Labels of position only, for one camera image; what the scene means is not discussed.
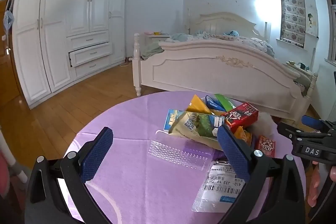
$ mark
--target wardrobe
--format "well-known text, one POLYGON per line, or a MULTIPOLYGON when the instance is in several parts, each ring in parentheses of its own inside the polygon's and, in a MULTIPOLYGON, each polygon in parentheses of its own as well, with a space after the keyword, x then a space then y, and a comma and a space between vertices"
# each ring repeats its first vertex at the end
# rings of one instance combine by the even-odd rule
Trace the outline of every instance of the wardrobe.
POLYGON ((125 60, 124 3, 14 0, 14 60, 30 108, 125 60))

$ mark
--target red box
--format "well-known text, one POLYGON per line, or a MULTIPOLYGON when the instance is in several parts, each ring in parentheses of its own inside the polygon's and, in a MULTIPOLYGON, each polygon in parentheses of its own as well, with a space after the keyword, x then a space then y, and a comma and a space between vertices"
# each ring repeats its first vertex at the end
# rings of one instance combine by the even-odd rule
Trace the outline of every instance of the red box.
POLYGON ((230 130, 235 133, 239 126, 248 127, 258 119, 259 111, 249 103, 244 103, 223 114, 230 130))
POLYGON ((259 136, 255 144, 255 148, 261 150, 266 156, 274 158, 275 141, 272 141, 264 136, 259 136))

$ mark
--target plastic bag hanging on door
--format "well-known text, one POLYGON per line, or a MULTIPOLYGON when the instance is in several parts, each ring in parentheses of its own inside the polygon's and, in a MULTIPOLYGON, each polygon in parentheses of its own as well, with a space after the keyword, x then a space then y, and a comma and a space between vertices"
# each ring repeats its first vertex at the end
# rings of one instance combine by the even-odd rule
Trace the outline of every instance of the plastic bag hanging on door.
POLYGON ((7 10, 5 11, 4 17, 3 17, 3 25, 5 28, 6 35, 8 36, 9 29, 13 25, 14 22, 14 16, 11 11, 7 10))

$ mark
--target blue gripper pad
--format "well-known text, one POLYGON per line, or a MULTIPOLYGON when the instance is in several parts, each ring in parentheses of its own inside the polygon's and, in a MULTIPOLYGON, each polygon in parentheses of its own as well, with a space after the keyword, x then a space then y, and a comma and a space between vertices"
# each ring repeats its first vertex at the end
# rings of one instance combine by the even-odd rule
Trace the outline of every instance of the blue gripper pad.
POLYGON ((248 160, 224 126, 218 128, 217 140, 223 148, 225 156, 236 172, 237 177, 248 183, 250 180, 248 160))
POLYGON ((308 126, 308 127, 311 127, 311 128, 314 128, 316 130, 323 130, 323 125, 324 123, 321 121, 321 120, 317 120, 317 119, 314 119, 314 118, 311 118, 309 116, 302 116, 301 118, 301 122, 308 126))
POLYGON ((101 135, 99 134, 96 137, 99 139, 93 140, 93 142, 95 142, 93 147, 81 162, 80 177, 83 183, 94 178, 101 162, 113 143, 112 129, 104 127, 100 133, 101 135))

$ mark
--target metal screw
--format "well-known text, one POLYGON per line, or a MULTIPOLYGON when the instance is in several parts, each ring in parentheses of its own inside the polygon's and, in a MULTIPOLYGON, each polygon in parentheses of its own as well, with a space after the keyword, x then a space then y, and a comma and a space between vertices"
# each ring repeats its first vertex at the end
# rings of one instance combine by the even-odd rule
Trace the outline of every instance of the metal screw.
POLYGON ((290 155, 290 154, 287 154, 287 155, 286 155, 286 159, 288 159, 288 160, 294 160, 293 156, 290 155))
POLYGON ((37 158, 37 162, 42 162, 44 160, 44 156, 39 156, 38 158, 37 158))
POLYGON ((74 152, 74 151, 69 152, 67 157, 68 157, 68 159, 73 159, 74 157, 76 157, 76 152, 74 152))
POLYGON ((261 157, 263 155, 263 152, 261 152, 260 150, 254 150, 254 154, 257 156, 257 157, 261 157))

